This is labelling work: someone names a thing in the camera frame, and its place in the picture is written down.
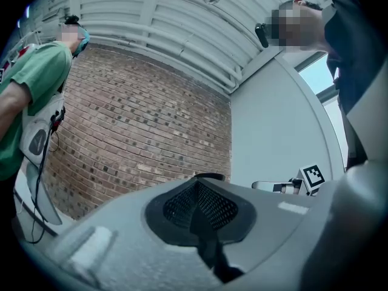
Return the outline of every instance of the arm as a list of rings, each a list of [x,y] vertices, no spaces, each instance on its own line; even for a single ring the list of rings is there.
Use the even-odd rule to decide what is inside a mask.
[[[25,84],[12,81],[0,94],[0,141],[7,133],[16,115],[31,101],[30,90]]]

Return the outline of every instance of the ear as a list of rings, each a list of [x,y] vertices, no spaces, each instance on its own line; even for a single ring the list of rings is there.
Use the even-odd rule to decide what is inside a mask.
[[[305,6],[306,5],[305,0],[294,0],[292,2],[295,3],[295,4],[298,4],[299,6]]]

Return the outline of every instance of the white ceiling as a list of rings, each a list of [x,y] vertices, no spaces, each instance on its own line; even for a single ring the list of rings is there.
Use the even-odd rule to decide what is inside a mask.
[[[263,49],[255,24],[284,1],[37,0],[30,13],[38,28],[45,12],[62,8],[81,18],[93,42],[149,55],[230,93]]]

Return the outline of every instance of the green t-shirt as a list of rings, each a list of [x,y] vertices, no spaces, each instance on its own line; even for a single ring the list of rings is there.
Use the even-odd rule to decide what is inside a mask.
[[[0,84],[0,94],[11,81],[26,84],[32,96],[28,114],[35,115],[65,81],[70,70],[67,55],[71,57],[71,52],[61,42],[47,43],[31,52],[27,51],[4,76]],[[0,181],[14,175],[22,164],[24,155],[19,150],[22,130],[20,112],[0,141]]]

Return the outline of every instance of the wire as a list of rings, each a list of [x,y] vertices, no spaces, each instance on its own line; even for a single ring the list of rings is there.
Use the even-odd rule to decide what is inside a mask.
[[[58,139],[58,145],[56,146],[56,149],[55,149],[54,151],[51,151],[51,150],[49,149],[49,151],[52,152],[52,153],[56,152],[57,149],[59,148],[59,136],[58,136],[58,133],[57,133],[56,131],[55,131],[55,133],[56,133],[56,137],[57,137],[57,139]]]
[[[32,237],[32,241],[28,241],[28,243],[30,244],[37,244],[38,242],[40,242],[43,238],[43,234],[44,234],[44,231],[45,231],[45,222],[44,222],[44,217],[42,216],[42,222],[43,222],[43,231],[41,233],[41,236],[38,238],[38,240],[34,241],[34,228],[35,228],[35,222],[36,222],[36,215],[35,215],[35,212],[36,212],[36,209],[39,211],[40,213],[40,210],[39,210],[39,206],[38,206],[38,190],[39,190],[39,184],[41,182],[41,176],[42,176],[42,172],[43,172],[43,166],[44,166],[44,162],[45,162],[45,159],[46,159],[46,153],[47,153],[47,147],[49,146],[49,140],[50,140],[50,131],[51,129],[53,128],[53,124],[54,124],[54,120],[55,120],[55,115],[53,115],[51,117],[51,123],[50,123],[50,127],[48,128],[48,132],[47,132],[47,138],[46,138],[46,142],[44,144],[44,148],[43,148],[43,154],[42,154],[42,161],[39,165],[39,175],[38,175],[38,178],[36,179],[36,187],[35,187],[35,206],[34,206],[34,221],[32,223],[32,230],[31,230],[31,237]]]
[[[18,212],[16,212],[17,215],[20,215],[23,211],[23,203],[24,201],[22,200],[22,204],[20,205],[20,210]]]

